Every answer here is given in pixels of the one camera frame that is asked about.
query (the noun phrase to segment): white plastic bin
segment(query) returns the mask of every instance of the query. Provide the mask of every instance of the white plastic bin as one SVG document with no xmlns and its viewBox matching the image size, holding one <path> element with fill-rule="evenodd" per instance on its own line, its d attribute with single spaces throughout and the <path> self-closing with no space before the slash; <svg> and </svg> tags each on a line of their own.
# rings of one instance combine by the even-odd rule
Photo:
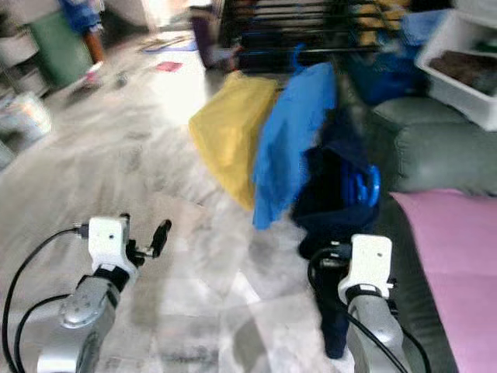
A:
<svg viewBox="0 0 497 373">
<path fill-rule="evenodd" d="M 497 0 L 454 0 L 454 4 L 470 19 L 497 27 Z"/>
<path fill-rule="evenodd" d="M 432 35 L 419 54 L 416 65 L 431 80 L 429 95 L 451 105 L 487 131 L 497 131 L 497 96 L 487 96 L 429 66 L 444 51 L 469 52 L 478 41 L 497 35 L 497 30 L 469 20 L 454 10 Z"/>
</svg>

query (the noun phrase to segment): blue clothing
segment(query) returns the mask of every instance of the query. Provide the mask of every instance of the blue clothing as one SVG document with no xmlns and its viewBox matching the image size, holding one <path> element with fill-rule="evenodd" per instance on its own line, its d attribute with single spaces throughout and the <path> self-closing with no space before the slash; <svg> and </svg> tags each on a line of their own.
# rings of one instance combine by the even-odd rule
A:
<svg viewBox="0 0 497 373">
<path fill-rule="evenodd" d="M 331 241 L 346 243 L 356 233 L 374 232 L 379 209 L 377 205 L 371 206 L 370 202 L 374 202 L 374 199 L 349 198 L 352 190 L 356 187 L 357 191 L 361 189 L 355 183 L 350 188 L 350 181 L 355 182 L 357 175 L 362 175 L 363 181 L 360 184 L 365 184 L 366 195 L 373 190 L 373 183 L 370 183 L 368 175 L 370 165 L 367 152 L 354 130 L 349 108 L 336 110 L 334 115 L 328 116 L 321 133 L 321 143 L 309 149 L 306 158 L 310 179 L 300 192 L 291 217 L 307 231 L 305 239 L 299 245 L 299 253 L 310 259 L 320 249 L 330 247 Z M 344 173 L 344 165 L 352 172 Z M 343 312 L 330 307 L 323 299 L 339 298 L 338 285 L 346 272 L 346 267 L 315 268 L 316 302 L 321 313 L 321 331 L 326 355 L 332 359 L 343 355 L 349 323 Z"/>
<path fill-rule="evenodd" d="M 335 101 L 335 76 L 329 63 L 306 68 L 281 93 L 262 129 L 255 158 L 257 229 L 278 220 L 308 181 L 304 153 L 315 144 L 326 111 L 335 108 Z"/>
<path fill-rule="evenodd" d="M 59 0 L 65 18 L 75 33 L 84 35 L 100 24 L 100 16 L 89 1 Z"/>
<path fill-rule="evenodd" d="M 420 47 L 428 43 L 433 31 L 440 25 L 447 13 L 447 10 L 433 10 L 404 16 L 401 28 L 407 44 Z"/>
</svg>

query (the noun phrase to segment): black metal frame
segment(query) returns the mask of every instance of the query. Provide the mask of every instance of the black metal frame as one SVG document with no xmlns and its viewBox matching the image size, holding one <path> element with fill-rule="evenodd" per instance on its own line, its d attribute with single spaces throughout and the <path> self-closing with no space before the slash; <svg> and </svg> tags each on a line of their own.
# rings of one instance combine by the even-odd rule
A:
<svg viewBox="0 0 497 373">
<path fill-rule="evenodd" d="M 377 46 L 358 46 L 356 40 L 360 34 L 378 30 L 395 33 L 374 0 L 251 6 L 241 5 L 239 1 L 226 0 L 224 3 L 220 42 L 225 47 L 242 42 L 243 50 L 238 54 L 242 70 L 291 70 L 290 57 L 300 43 L 305 44 L 298 55 L 302 65 L 327 61 L 330 54 L 377 51 Z M 369 4 L 374 5 L 377 11 L 363 14 L 351 12 L 352 5 Z M 359 18 L 377 18 L 383 26 L 361 26 L 357 22 Z"/>
</svg>

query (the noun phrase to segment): sofa cushion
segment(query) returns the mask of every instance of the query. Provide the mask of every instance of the sofa cushion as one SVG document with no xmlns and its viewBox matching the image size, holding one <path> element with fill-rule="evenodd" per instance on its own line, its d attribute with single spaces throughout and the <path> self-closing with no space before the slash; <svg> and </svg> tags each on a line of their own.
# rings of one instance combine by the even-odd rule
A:
<svg viewBox="0 0 497 373">
<path fill-rule="evenodd" d="M 398 321 L 424 347 L 432 371 L 457 373 L 457 366 L 447 335 L 436 310 L 428 281 L 419 262 L 411 225 L 397 201 L 388 196 L 381 203 L 375 233 L 392 241 L 391 276 L 398 286 L 391 297 L 398 309 Z M 413 372 L 424 371 L 418 350 L 404 343 L 404 351 Z"/>
<path fill-rule="evenodd" d="M 497 365 L 497 198 L 455 190 L 393 193 L 461 372 Z"/>
<path fill-rule="evenodd" d="M 433 99 L 394 99 L 367 121 L 383 191 L 454 188 L 497 195 L 497 132 L 485 132 Z"/>
</svg>

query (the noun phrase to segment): black cable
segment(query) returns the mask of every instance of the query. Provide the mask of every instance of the black cable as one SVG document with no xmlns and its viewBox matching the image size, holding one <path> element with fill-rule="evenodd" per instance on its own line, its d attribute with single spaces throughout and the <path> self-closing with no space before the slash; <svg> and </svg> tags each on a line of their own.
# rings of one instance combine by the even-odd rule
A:
<svg viewBox="0 0 497 373">
<path fill-rule="evenodd" d="M 422 344 L 410 333 L 408 332 L 404 326 L 401 326 L 402 332 L 406 337 L 408 337 L 411 342 L 416 346 L 418 349 L 419 353 L 421 354 L 422 362 L 425 365 L 425 373 L 432 373 L 432 367 L 429 364 L 429 358 L 428 354 L 426 353 L 425 349 L 423 348 Z"/>
<path fill-rule="evenodd" d="M 17 370 L 19 373 L 26 373 L 26 371 L 24 370 L 23 361 L 21 359 L 21 336 L 23 334 L 24 325 L 28 321 L 28 318 L 31 316 L 31 314 L 33 313 L 33 311 L 35 309 L 41 307 L 42 305 L 46 305 L 47 303 L 59 301 L 61 299 L 67 298 L 68 296 L 69 296 L 69 294 L 62 294 L 62 295 L 56 295 L 54 297 L 44 299 L 43 301 L 36 303 L 33 307 L 28 309 L 26 311 L 26 313 L 24 314 L 23 318 L 19 322 L 19 325 L 17 326 L 16 338 L 14 339 L 14 359 L 16 360 Z"/>
<path fill-rule="evenodd" d="M 65 235 L 67 233 L 76 233 L 76 232 L 78 232 L 78 228 L 65 229 L 63 231 L 55 233 L 54 235 L 51 235 L 48 239 L 44 240 L 41 244 L 38 245 L 38 247 L 35 248 L 35 250 L 33 250 L 31 252 L 30 255 L 28 255 L 27 258 L 24 259 L 23 264 L 21 264 L 21 266 L 17 270 L 16 274 L 14 275 L 12 282 L 10 283 L 9 291 L 7 292 L 7 296 L 5 298 L 5 305 L 3 308 L 2 349 L 3 349 L 3 354 L 5 355 L 5 360 L 7 361 L 7 364 L 9 365 L 10 371 L 12 373 L 20 373 L 18 368 L 16 367 L 14 360 L 12 359 L 12 355 L 11 355 L 10 349 L 9 349 L 9 312 L 10 312 L 10 305 L 12 303 L 12 296 L 14 295 L 14 289 L 16 288 L 17 280 L 19 279 L 19 276 L 21 275 L 23 270 L 26 268 L 26 266 L 42 250 L 43 247 L 45 247 L 47 244 L 52 242 L 54 239 L 56 239 L 60 235 Z"/>
<path fill-rule="evenodd" d="M 328 306 L 331 306 L 332 308 L 336 309 L 337 311 L 343 312 L 347 320 L 351 322 L 353 325 L 357 326 L 357 328 L 364 333 L 365 336 L 367 336 L 371 341 L 374 342 L 378 346 L 378 348 L 388 357 L 388 360 L 392 362 L 392 364 L 401 372 L 401 373 L 408 373 L 408 370 L 404 367 L 404 365 L 397 359 L 397 357 L 390 351 L 388 347 L 386 347 L 368 328 L 365 327 L 364 324 L 361 323 L 358 319 L 356 319 L 354 316 L 350 315 L 349 311 L 347 310 L 346 306 L 341 303 L 340 301 L 336 299 L 330 299 L 326 297 L 322 297 L 319 294 L 318 291 L 318 286 L 315 283 L 315 277 L 312 273 L 315 264 L 322 259 L 323 254 L 332 254 L 334 253 L 333 249 L 321 249 L 319 250 L 311 260 L 309 261 L 308 265 L 308 280 L 313 289 L 315 290 L 316 295 L 322 299 L 325 303 L 328 304 Z"/>
</svg>

